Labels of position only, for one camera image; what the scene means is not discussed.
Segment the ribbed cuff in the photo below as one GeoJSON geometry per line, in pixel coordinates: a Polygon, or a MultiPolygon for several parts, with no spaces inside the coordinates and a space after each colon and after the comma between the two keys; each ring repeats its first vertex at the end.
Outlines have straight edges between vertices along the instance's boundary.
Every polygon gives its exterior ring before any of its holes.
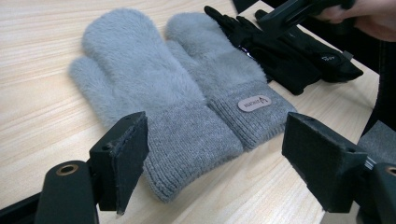
{"type": "Polygon", "coordinates": [[[165,203],[200,175],[242,154],[233,131],[205,105],[174,105],[148,117],[144,172],[165,203]]]}
{"type": "Polygon", "coordinates": [[[238,136],[245,150],[283,133],[288,113],[296,112],[288,101],[260,81],[213,96],[208,105],[238,136]]]}

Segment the gray mitten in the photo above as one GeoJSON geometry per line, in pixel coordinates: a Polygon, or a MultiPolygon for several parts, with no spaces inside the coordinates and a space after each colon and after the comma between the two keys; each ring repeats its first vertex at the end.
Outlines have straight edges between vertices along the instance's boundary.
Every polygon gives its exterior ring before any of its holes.
{"type": "Polygon", "coordinates": [[[182,13],[168,22],[165,33],[168,48],[244,149],[284,132],[295,108],[268,87],[260,66],[234,48],[215,21],[203,13],[182,13]]]}
{"type": "Polygon", "coordinates": [[[71,64],[70,75],[103,124],[109,128],[125,115],[146,111],[150,152],[144,174],[162,201],[243,153],[142,13],[105,14],[87,28],[82,47],[87,57],[71,64]]]}

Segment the wooden table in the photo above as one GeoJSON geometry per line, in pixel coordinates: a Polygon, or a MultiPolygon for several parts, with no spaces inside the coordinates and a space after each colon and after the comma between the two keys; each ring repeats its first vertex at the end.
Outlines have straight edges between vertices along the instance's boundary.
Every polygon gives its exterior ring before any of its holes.
{"type": "MultiPolygon", "coordinates": [[[[41,190],[45,173],[85,161],[106,132],[67,74],[82,55],[93,20],[117,7],[141,10],[163,32],[166,21],[212,6],[235,16],[231,1],[32,1],[0,3],[0,208],[41,190]]],[[[253,20],[259,2],[242,15],[253,20]]],[[[270,86],[300,113],[356,143],[374,107],[378,76],[362,64],[346,84],[319,81],[300,96],[270,86]]],[[[203,175],[172,203],[158,201],[141,177],[124,216],[99,212],[101,223],[319,223],[324,212],[282,157],[283,134],[203,175]]]]}

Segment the black glove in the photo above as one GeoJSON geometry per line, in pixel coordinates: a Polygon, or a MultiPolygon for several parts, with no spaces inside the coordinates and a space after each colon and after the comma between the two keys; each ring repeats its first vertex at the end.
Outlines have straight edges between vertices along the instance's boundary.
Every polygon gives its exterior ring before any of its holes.
{"type": "MultiPolygon", "coordinates": [[[[258,10],[255,14],[257,21],[267,13],[258,10]]],[[[278,38],[293,49],[297,50],[314,64],[322,72],[322,79],[327,82],[347,82],[363,74],[350,58],[340,51],[330,48],[317,41],[311,35],[307,35],[297,26],[289,29],[278,38]]]]}
{"type": "Polygon", "coordinates": [[[256,60],[267,75],[292,94],[303,93],[307,85],[320,79],[320,71],[301,53],[288,44],[274,39],[264,41],[263,31],[243,17],[221,15],[212,7],[205,13],[214,19],[230,42],[256,60]]]}

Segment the mitten label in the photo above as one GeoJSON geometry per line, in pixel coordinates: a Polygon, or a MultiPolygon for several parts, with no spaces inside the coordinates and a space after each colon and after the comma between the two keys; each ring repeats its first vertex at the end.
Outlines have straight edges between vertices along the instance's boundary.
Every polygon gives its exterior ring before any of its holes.
{"type": "Polygon", "coordinates": [[[272,103],[271,99],[263,96],[263,95],[257,95],[257,96],[252,96],[247,99],[241,100],[238,103],[238,107],[245,112],[251,112],[253,110],[256,110],[258,108],[268,106],[272,103]]]}

